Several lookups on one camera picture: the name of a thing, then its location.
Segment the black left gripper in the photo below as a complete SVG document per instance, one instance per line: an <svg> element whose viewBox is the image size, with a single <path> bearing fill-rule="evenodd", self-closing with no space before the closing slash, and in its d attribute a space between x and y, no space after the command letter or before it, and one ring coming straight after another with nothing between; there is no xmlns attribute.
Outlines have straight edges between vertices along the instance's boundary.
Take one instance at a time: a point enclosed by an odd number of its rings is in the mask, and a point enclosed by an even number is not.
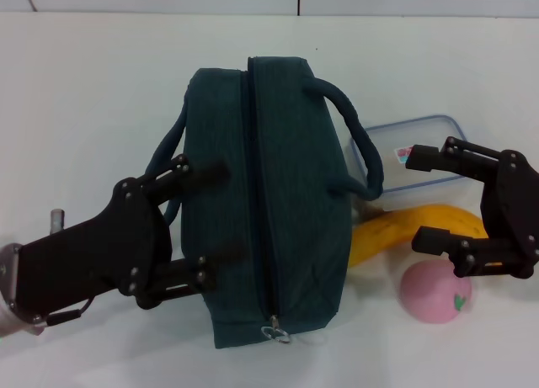
<svg viewBox="0 0 539 388"><path fill-rule="evenodd" d="M118 183L94 218L20 248L15 305L29 316L47 316L118 290L151 310L166 300L213 291L217 275L245 259L245 246L226 242L173 260L158 206L221 186L230 177L222 160L197 167L179 154L149 174Z"/></svg>

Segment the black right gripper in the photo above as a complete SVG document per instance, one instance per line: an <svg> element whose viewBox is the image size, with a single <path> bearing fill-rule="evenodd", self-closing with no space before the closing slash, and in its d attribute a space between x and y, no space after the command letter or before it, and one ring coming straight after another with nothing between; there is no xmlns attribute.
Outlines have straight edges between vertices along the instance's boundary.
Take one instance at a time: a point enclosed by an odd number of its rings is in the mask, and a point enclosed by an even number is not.
<svg viewBox="0 0 539 388"><path fill-rule="evenodd" d="M538 263L538 172L523 154L498 152L448 137L441 149L414 145L405 167L486 182L481 212L489 238L421 226L411 242L415 252L446 253L458 278L509 274L528 279L534 274Z"/></svg>

